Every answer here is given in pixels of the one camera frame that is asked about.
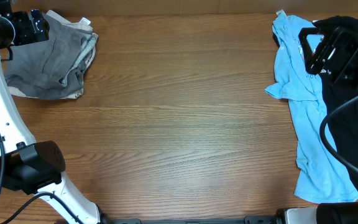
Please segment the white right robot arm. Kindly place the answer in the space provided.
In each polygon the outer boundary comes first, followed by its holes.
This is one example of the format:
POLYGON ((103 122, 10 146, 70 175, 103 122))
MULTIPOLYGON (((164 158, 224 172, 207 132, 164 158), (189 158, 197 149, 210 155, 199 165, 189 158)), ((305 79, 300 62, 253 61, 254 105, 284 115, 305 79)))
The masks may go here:
MULTIPOLYGON (((337 85, 358 85, 358 32, 343 26, 334 29, 303 28, 299 33, 306 71, 316 75, 322 69, 337 85)), ((358 101, 358 96, 326 115, 319 135, 328 152, 348 169, 358 174, 358 168, 340 156, 326 139, 326 125, 335 115, 358 101)), ((358 223, 358 202, 323 203, 317 207, 284 208, 272 223, 358 223)))

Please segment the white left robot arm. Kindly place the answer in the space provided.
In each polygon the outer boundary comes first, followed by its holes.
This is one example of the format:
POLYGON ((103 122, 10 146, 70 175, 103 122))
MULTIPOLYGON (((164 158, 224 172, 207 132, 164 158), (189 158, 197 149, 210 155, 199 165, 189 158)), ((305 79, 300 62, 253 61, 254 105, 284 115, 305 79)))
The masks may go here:
MULTIPOLYGON (((13 12, 0 1, 0 49, 48 40, 49 24, 38 9, 13 12)), ((0 56, 0 195, 3 188, 31 195, 6 222, 41 198, 67 223, 109 223, 67 176, 63 154, 54 141, 37 142, 23 122, 9 92, 0 56)))

